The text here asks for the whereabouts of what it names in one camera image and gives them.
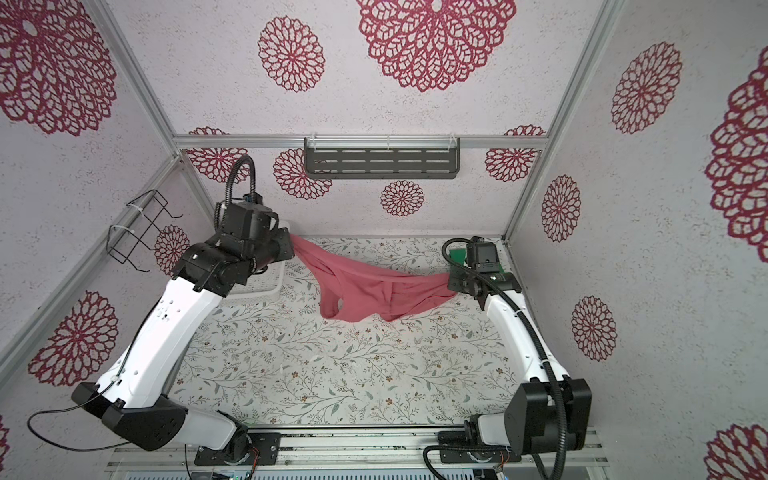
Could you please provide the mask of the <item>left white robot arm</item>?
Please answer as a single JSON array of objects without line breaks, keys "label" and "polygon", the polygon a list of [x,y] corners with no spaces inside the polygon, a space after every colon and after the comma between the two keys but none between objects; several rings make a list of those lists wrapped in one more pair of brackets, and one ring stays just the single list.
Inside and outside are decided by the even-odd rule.
[{"label": "left white robot arm", "polygon": [[228,414],[171,400],[165,383],[202,321],[234,286],[293,256],[288,229],[258,195],[227,202],[214,236],[183,253],[130,346],[98,381],[80,383],[73,401],[146,451],[182,443],[240,460],[252,445],[247,427]]}]

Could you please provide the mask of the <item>green tank top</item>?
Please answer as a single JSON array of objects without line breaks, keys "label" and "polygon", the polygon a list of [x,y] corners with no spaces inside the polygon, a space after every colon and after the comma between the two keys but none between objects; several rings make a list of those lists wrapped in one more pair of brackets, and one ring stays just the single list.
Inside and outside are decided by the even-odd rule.
[{"label": "green tank top", "polygon": [[467,251],[465,248],[450,249],[449,255],[454,262],[466,266]]}]

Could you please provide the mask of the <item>pink tank top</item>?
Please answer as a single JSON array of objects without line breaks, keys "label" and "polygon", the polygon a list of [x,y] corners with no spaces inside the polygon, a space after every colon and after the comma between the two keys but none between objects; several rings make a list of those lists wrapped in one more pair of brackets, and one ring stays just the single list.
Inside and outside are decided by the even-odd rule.
[{"label": "pink tank top", "polygon": [[319,284],[320,315],[360,322],[372,315],[391,322],[437,308],[456,296],[449,275],[411,275],[330,253],[297,235],[295,255]]}]

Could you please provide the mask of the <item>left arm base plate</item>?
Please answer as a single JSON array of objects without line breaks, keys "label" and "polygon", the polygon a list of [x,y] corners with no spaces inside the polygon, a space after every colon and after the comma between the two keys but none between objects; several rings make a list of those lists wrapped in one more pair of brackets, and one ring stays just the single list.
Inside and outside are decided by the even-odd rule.
[{"label": "left arm base plate", "polygon": [[235,438],[224,450],[200,447],[195,466],[273,466],[277,463],[282,435],[277,432],[249,432]]}]

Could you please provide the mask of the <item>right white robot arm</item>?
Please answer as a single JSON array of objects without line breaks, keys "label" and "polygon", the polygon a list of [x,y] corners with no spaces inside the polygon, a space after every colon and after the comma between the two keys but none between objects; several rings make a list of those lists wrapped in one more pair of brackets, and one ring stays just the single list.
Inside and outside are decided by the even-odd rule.
[{"label": "right white robot arm", "polygon": [[441,255],[450,265],[448,288],[478,302],[521,375],[503,412],[465,422],[468,443],[515,456],[562,456],[582,449],[590,387],[555,358],[533,320],[521,283],[503,270],[496,245],[481,237],[453,238],[442,245]]}]

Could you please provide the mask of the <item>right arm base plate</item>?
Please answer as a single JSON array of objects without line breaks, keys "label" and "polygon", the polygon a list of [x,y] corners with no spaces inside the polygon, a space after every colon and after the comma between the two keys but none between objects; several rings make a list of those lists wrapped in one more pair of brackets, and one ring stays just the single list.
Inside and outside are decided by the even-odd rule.
[{"label": "right arm base plate", "polygon": [[442,430],[437,434],[437,440],[442,449],[439,451],[440,461],[444,464],[488,464],[520,462],[522,457],[514,454],[508,447],[499,447],[493,452],[479,452],[475,448],[479,443],[470,440],[464,431]]}]

